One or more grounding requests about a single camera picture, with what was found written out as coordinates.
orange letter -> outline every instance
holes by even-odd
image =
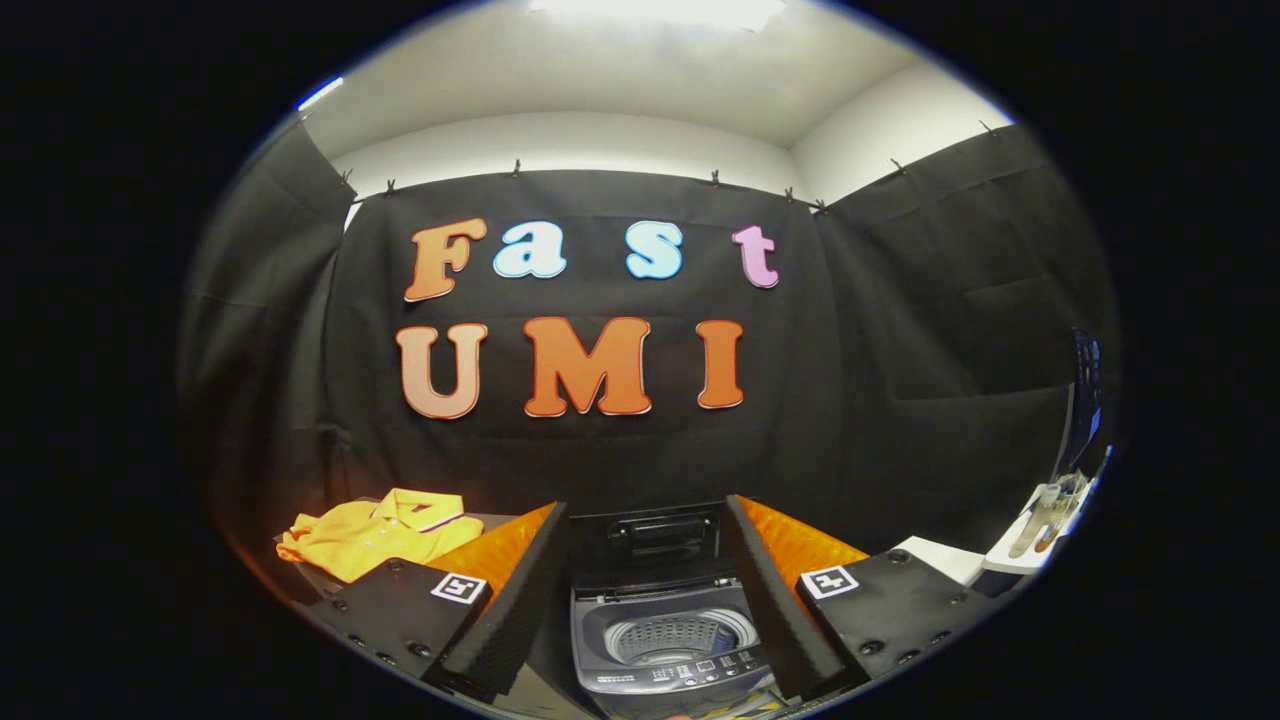
[[[453,278],[444,277],[444,265],[452,266],[454,273],[462,272],[471,256],[471,245],[466,240],[480,240],[489,228],[484,220],[472,218],[413,233],[417,260],[413,263],[413,284],[404,291],[404,300],[417,302],[448,295],[454,282]],[[454,237],[466,240],[456,241]]]
[[[643,415],[653,407],[644,393],[641,351],[649,323],[640,318],[614,318],[604,325],[590,355],[582,348],[564,318],[534,318],[525,323],[534,341],[534,398],[525,404],[531,418],[558,418],[566,404],[559,396],[564,384],[573,407],[586,414],[607,382],[600,413]]]
[[[435,328],[404,328],[396,333],[401,346],[401,383],[404,400],[428,418],[453,420],[476,406],[480,397],[480,341],[489,328],[479,323],[453,325],[449,340],[457,347],[458,386],[453,395],[440,395],[431,388],[431,343],[439,337]]]
[[[742,325],[728,320],[698,323],[698,337],[707,347],[707,384],[698,396],[698,405],[713,410],[741,405],[737,387],[737,338]]]

white wall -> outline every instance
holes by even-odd
[[[914,64],[859,94],[790,150],[721,129],[605,113],[525,113],[436,126],[333,160],[358,197],[456,177],[599,169],[721,181],[828,204],[943,147],[1012,123],[946,70]],[[353,206],[347,222],[358,210]]]
[[[396,187],[485,173],[598,169],[685,176],[808,197],[791,154],[724,131],[639,115],[527,113],[436,126],[333,160],[364,197]]]
[[[1012,124],[998,108],[927,61],[893,73],[832,113],[791,149],[828,204],[961,140]]]

light blue letter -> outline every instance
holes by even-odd
[[[554,223],[534,220],[521,223],[502,234],[507,245],[493,259],[493,269],[504,278],[554,278],[568,266],[561,258],[564,232]]]
[[[627,228],[627,269],[637,278],[667,279],[680,272],[680,243],[685,237],[671,223],[639,222]]]

washing machine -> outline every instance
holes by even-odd
[[[570,602],[577,682],[603,715],[700,717],[772,687],[723,503],[579,516]]]

pink letter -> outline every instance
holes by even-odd
[[[742,272],[755,287],[769,288],[778,284],[778,273],[764,264],[764,254],[773,252],[773,241],[751,225],[733,233],[733,242],[742,246]]]

